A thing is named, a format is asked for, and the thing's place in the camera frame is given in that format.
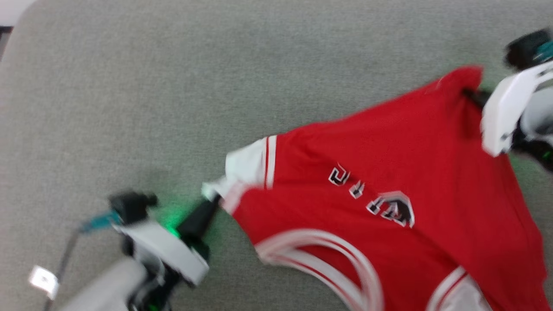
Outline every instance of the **white label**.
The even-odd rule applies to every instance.
[[[35,266],[29,277],[29,283],[32,286],[42,289],[47,293],[48,298],[54,300],[58,293],[58,278],[50,271]]]

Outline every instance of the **gray couch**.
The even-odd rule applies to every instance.
[[[27,277],[56,270],[76,222],[114,190],[186,210],[226,152],[347,115],[468,64],[486,85],[503,47],[551,22],[550,0],[41,0],[0,63],[1,310],[39,310]],[[552,178],[512,157],[553,267]],[[220,213],[212,271],[175,310],[345,310],[321,282],[258,262]],[[121,256],[80,240],[57,306]],[[553,278],[545,284],[553,303]]]

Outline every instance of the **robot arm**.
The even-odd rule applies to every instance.
[[[491,94],[467,91],[483,107],[482,147],[496,157],[511,150],[532,156],[553,172],[553,40],[545,29],[508,45],[519,72]]]
[[[134,192],[110,198],[112,212],[96,217],[85,232],[110,224],[123,235],[128,255],[94,280],[62,311],[168,311],[169,297],[181,282],[196,287],[209,271],[209,249],[201,237],[217,211],[218,198],[203,201],[172,234],[148,218],[154,196]],[[55,299],[63,269],[58,276],[35,267],[30,281],[47,292],[45,310]]]

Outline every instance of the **red jersey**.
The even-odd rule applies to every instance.
[[[351,310],[550,310],[539,230],[461,93],[480,80],[461,68],[260,139],[205,191],[222,195],[263,262],[319,278]]]

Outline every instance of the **green light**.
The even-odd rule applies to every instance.
[[[160,208],[153,210],[153,217],[157,219],[159,224],[166,228],[172,235],[180,238],[180,234],[176,228],[180,223],[192,212],[195,207],[196,201],[174,199],[166,200],[164,203],[161,201]]]
[[[177,238],[180,239],[180,234],[179,232],[176,230],[176,229],[173,229],[173,228],[166,228],[167,231],[169,231],[170,234],[176,236]]]

